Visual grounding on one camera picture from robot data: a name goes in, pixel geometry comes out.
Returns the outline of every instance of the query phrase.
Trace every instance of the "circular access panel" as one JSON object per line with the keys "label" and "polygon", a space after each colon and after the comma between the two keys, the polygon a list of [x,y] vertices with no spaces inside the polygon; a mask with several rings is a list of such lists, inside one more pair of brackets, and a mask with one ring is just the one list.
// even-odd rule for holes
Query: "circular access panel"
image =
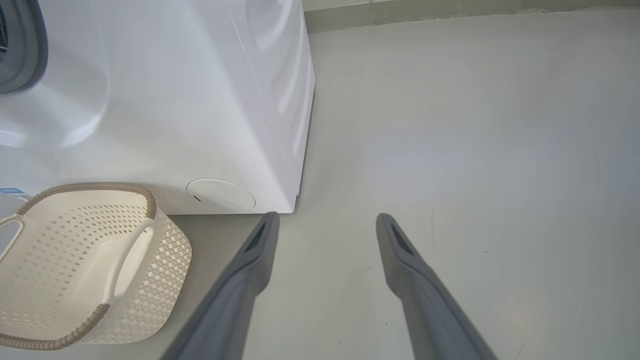
{"label": "circular access panel", "polygon": [[255,206],[255,199],[249,192],[226,181],[195,180],[187,185],[187,192],[195,202],[219,213],[246,213]]}

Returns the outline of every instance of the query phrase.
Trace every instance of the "concrete floor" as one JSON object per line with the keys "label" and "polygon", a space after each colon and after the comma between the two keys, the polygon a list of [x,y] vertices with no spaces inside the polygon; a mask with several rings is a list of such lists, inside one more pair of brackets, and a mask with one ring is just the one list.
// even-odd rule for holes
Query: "concrete floor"
{"label": "concrete floor", "polygon": [[[640,12],[310,36],[317,85],[245,360],[412,359],[375,239],[392,214],[499,359],[640,358]],[[174,217],[193,262],[126,345],[2,359],[157,359],[259,216]]]}

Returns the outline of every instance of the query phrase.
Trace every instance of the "floor scratch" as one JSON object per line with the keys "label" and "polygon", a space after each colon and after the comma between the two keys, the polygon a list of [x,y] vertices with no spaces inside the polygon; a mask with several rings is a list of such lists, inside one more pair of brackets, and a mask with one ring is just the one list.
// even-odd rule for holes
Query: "floor scratch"
{"label": "floor scratch", "polygon": [[431,243],[433,244],[433,254],[436,254],[436,240],[433,237],[433,212],[434,208],[431,208]]}
{"label": "floor scratch", "polygon": [[451,155],[447,154],[447,153],[446,153],[446,152],[444,152],[444,151],[438,150],[438,149],[436,149],[436,148],[433,148],[433,150],[435,150],[435,151],[437,151],[437,152],[441,152],[442,154],[445,154],[445,155],[446,155],[446,156],[448,156],[448,157],[451,157]]}
{"label": "floor scratch", "polygon": [[520,348],[520,351],[518,351],[518,353],[516,354],[516,357],[514,360],[518,359],[518,356],[520,356],[520,353],[522,352],[522,349],[524,348],[524,345],[526,345],[527,343],[522,344],[522,347]]}

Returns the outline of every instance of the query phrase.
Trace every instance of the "laundry basket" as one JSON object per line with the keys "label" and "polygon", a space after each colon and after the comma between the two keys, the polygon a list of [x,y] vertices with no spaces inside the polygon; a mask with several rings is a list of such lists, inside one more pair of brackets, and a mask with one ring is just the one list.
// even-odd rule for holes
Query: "laundry basket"
{"label": "laundry basket", "polygon": [[0,256],[0,345],[130,343],[164,325],[191,245],[149,190],[57,186],[0,225],[12,221],[19,230]]}

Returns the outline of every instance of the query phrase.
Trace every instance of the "washing machine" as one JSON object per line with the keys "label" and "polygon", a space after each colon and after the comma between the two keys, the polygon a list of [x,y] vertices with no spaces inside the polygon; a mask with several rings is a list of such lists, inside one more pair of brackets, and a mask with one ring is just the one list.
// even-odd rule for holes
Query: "washing machine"
{"label": "washing machine", "polygon": [[315,85],[300,0],[0,6],[0,191],[118,181],[168,214],[294,211]]}

